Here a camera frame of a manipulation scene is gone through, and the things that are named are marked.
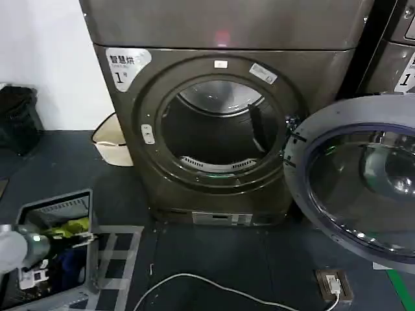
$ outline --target open door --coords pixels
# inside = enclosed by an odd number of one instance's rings
[[[296,203],[350,251],[415,273],[415,96],[337,102],[290,136],[284,173]]]

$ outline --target electrical socket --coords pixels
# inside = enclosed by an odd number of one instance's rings
[[[326,280],[327,280],[327,284],[330,288],[330,292],[332,294],[336,294],[338,293],[339,295],[341,294],[341,283],[340,280],[338,278],[336,278],[334,275],[326,275]]]
[[[316,270],[316,278],[318,282],[318,286],[320,287],[320,291],[322,293],[322,297],[325,301],[332,301],[335,297],[334,294],[331,293],[329,287],[329,281],[331,279],[339,279],[340,281],[340,300],[341,301],[352,301],[353,300],[353,292],[351,291],[349,282],[347,280],[346,274],[342,270]]]

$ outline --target door glass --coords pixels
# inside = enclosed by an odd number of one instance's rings
[[[257,91],[235,82],[196,84],[175,96],[161,130],[184,165],[227,176],[252,168],[273,147],[276,113]]]
[[[313,200],[349,235],[415,256],[415,137],[336,136],[313,152],[308,176]]]

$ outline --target floor outlet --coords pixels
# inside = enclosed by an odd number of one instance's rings
[[[331,279],[339,279],[340,281],[340,301],[352,301],[353,292],[343,270],[316,270],[316,278],[323,299],[332,301],[336,296],[331,293],[329,282]]]

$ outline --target dryer drum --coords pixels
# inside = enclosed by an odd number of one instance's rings
[[[256,90],[213,80],[179,92],[161,132],[171,154],[192,169],[226,177],[254,168],[276,142],[277,116]]]

